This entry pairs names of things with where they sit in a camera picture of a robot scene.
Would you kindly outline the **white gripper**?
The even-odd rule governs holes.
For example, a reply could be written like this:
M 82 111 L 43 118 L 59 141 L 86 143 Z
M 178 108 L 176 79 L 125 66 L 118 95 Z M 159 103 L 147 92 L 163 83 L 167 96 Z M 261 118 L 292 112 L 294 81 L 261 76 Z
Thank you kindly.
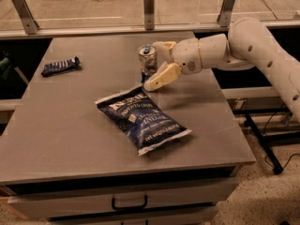
M 195 37 L 181 40 L 177 44 L 175 41 L 156 41 L 153 46 L 157 49 L 157 56 L 162 64 L 143 84 L 146 91 L 152 92 L 174 82 L 181 75 L 181 70 L 183 74 L 189 75 L 203 69 L 199 40 Z

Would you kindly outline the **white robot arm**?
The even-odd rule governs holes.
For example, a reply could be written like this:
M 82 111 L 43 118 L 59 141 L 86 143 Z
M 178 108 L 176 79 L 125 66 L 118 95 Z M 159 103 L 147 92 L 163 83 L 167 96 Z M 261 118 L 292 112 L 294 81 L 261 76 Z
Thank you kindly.
M 143 87 L 155 91 L 182 74 L 199 73 L 207 68 L 243 70 L 257 68 L 277 91 L 285 105 L 300 121 L 300 62 L 289 55 L 260 21 L 243 18 L 229 32 L 211 37 L 195 37 L 179 42 L 154 44 L 165 58 Z

